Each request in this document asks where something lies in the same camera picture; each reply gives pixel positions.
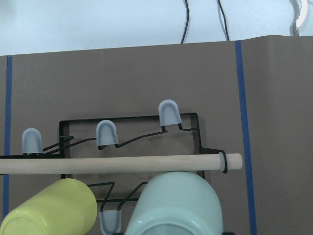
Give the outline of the light green cup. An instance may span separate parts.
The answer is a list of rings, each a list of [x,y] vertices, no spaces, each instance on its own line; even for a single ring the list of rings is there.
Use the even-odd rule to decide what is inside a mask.
[[[195,173],[168,172],[142,191],[127,235],[221,235],[222,208],[210,184]]]

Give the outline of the yellow cup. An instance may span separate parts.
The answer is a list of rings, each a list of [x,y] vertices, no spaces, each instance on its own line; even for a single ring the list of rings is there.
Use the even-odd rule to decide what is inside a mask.
[[[85,235],[94,226],[97,203],[83,182],[66,178],[43,189],[3,220],[2,235]]]

